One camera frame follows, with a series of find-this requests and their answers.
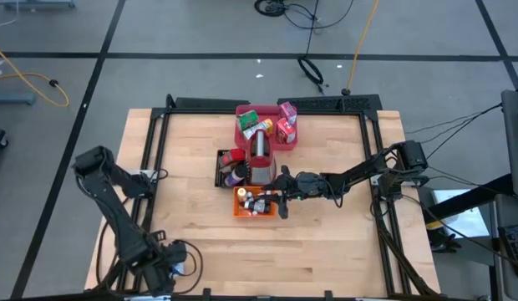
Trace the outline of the purple Raisin Bran cereal box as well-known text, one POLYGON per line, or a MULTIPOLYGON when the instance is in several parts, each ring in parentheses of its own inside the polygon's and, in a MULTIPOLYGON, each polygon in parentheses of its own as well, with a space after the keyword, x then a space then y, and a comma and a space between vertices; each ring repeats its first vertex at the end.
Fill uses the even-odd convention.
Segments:
POLYGON ((284 118, 290 125, 295 125, 297 122, 297 108, 290 102, 285 102, 279 105, 279 116, 284 118))

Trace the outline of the yellow cereal box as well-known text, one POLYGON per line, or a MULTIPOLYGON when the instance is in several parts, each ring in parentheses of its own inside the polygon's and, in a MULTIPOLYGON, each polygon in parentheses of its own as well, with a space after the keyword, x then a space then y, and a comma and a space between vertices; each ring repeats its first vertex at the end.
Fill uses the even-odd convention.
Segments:
POLYGON ((267 135, 272 135, 274 130, 274 125, 271 119, 265 119, 256 125, 253 125, 252 127, 244 130, 242 132, 244 138, 246 140, 250 140, 251 137, 258 131, 258 130, 264 130, 267 135))

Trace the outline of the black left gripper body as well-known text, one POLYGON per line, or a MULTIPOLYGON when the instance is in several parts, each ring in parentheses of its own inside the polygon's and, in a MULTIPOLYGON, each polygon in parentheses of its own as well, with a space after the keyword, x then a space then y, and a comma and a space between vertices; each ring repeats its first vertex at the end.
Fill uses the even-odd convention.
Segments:
POLYGON ((143 277, 152 296, 172 293, 175 287, 173 266, 186 260, 187 251, 184 242, 160 245, 154 258, 143 268, 143 277))

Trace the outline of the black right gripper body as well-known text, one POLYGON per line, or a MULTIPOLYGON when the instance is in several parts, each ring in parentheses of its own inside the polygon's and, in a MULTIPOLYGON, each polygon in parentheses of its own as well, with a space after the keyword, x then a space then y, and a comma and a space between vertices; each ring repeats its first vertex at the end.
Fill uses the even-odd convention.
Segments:
POLYGON ((278 214, 281 219, 288 219, 290 200, 318 198, 326 191, 326 182, 318 174, 302 171, 292 176, 287 166, 282 166, 281 172, 282 174, 275 180, 275 190, 281 192, 277 200, 278 214))

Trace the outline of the black beam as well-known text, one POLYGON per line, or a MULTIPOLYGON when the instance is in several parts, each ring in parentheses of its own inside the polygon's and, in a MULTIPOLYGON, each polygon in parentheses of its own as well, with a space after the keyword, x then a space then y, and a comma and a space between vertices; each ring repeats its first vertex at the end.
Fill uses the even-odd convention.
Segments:
POLYGON ((436 222, 490 203, 498 195, 511 196, 518 199, 514 192, 512 175, 507 174, 494 179, 484 185, 477 185, 475 189, 469 190, 458 196, 454 196, 444 202, 424 209, 424 222, 426 224, 436 222))

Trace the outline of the red-lidded patterned paprika tin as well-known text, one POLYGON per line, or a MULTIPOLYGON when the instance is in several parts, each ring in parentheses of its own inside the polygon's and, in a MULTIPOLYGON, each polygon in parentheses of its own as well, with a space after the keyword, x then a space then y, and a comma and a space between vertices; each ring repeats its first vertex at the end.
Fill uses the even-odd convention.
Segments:
POLYGON ((224 152, 219 157, 219 166, 225 167, 238 161, 244 161, 246 159, 246 152, 243 149, 236 148, 230 149, 224 152))

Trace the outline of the white box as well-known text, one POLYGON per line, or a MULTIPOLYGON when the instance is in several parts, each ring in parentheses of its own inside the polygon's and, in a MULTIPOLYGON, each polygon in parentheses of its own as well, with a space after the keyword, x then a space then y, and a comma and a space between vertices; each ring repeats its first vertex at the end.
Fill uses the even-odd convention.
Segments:
MULTIPOLYGON (((468 192, 469 189, 433 190, 431 192, 435 204, 440 204, 452 197, 468 192)), ((490 235, 478 207, 445 218, 445 223, 459 230, 467 237, 488 237, 490 235)))

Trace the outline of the grey floor bar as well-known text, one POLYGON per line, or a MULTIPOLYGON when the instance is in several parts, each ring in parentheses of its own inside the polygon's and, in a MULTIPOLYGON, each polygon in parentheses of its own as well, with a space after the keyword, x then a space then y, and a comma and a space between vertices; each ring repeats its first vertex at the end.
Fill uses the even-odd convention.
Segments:
POLYGON ((0 0, 0 6, 7 10, 54 8, 58 6, 75 8, 76 3, 74 0, 0 0))
POLYGON ((36 97, 33 94, 0 93, 0 104, 25 104, 33 105, 36 97))

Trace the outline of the black aluminium table frame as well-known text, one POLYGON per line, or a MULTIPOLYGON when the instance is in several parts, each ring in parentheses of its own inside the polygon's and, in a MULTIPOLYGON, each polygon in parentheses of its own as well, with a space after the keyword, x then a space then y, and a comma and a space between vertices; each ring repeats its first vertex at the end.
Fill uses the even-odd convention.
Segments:
MULTIPOLYGON (((298 141, 291 151, 275 154, 278 165, 299 171, 344 172, 364 161, 377 145, 365 121, 369 143, 363 144, 361 115, 339 112, 297 117, 298 141)), ((137 169, 152 109, 130 110, 117 163, 137 169)), ((353 187, 343 208, 311 199, 289 204, 289 218, 233 217, 232 189, 216 188, 216 152, 235 146, 235 109, 194 112, 172 108, 160 160, 169 176, 157 189, 151 229, 168 240, 183 238, 197 246, 204 273, 190 294, 204 288, 211 295, 252 297, 387 297, 376 222, 369 212, 371 188, 353 187)), ((420 206, 395 202, 405 256, 434 291, 439 292, 420 206)))

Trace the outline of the black and yellow floor object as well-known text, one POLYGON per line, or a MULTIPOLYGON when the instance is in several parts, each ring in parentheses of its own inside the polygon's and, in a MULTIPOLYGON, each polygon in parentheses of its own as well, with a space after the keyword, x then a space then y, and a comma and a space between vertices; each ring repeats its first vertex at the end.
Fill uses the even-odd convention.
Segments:
POLYGON ((462 246, 455 241, 455 234, 448 234, 441 223, 426 226, 429 245, 433 253, 456 253, 462 246))

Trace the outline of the green cereal box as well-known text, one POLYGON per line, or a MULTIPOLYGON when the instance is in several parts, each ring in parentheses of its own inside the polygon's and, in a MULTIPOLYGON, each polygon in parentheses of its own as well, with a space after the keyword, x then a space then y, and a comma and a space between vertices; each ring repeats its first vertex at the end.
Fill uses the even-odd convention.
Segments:
POLYGON ((255 110, 248 110, 236 116, 236 126, 243 132, 258 123, 259 117, 255 110))

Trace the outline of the purple spice bottle black cap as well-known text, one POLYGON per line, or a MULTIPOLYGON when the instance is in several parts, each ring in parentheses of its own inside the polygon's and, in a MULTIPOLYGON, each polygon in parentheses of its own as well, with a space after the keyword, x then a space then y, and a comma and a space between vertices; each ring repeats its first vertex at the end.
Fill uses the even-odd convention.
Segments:
POLYGON ((246 163, 242 163, 227 174, 224 183, 226 186, 239 186, 246 179, 247 174, 247 165, 246 163))

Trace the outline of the black perforated panel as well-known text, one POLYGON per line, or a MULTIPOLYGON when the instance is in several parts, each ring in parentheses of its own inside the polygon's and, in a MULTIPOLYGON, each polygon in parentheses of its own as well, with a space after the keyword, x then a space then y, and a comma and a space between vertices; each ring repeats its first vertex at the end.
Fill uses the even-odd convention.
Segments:
POLYGON ((301 110, 324 110, 336 112, 382 110, 383 106, 378 94, 356 94, 340 96, 313 96, 301 98, 280 98, 278 105, 290 103, 301 110))

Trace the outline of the red plastic bin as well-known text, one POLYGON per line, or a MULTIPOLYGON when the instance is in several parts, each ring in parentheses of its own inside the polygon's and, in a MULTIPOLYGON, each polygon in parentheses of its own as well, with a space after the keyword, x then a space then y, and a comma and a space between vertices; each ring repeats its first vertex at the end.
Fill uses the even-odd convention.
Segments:
MULTIPOLYGON (((272 149, 275 151, 291 151, 293 150, 297 145, 297 133, 295 133, 294 140, 292 143, 284 144, 279 142, 277 139, 277 121, 281 118, 280 117, 280 107, 278 105, 238 105, 236 107, 236 117, 238 115, 241 115, 243 113, 246 113, 247 111, 255 110, 258 115, 259 122, 264 121, 265 119, 270 119, 274 125, 274 132, 270 139, 272 149)), ((238 126, 235 125, 234 130, 234 141, 235 145, 238 148, 246 149, 246 143, 247 139, 244 138, 243 134, 239 130, 238 126)))

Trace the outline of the red Froot Loops cereal box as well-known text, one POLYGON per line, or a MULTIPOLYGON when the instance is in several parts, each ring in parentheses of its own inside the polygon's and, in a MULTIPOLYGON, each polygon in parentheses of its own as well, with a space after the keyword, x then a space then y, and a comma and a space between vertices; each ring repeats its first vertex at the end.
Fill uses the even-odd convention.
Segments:
POLYGON ((276 124, 276 135, 281 144, 291 144, 295 140, 296 130, 286 118, 281 118, 276 124))

